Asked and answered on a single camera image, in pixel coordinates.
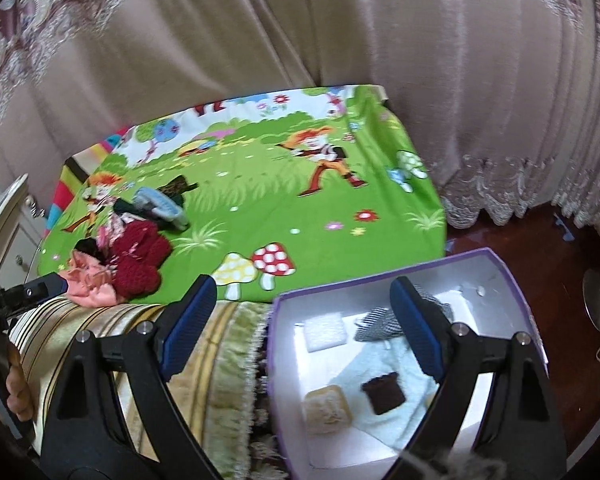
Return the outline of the person's left hand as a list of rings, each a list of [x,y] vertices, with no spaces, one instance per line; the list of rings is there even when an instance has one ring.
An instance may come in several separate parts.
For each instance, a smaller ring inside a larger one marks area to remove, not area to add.
[[[33,401],[20,363],[20,353],[12,342],[7,345],[7,359],[9,372],[5,382],[8,391],[6,404],[20,422],[28,422],[34,414]]]

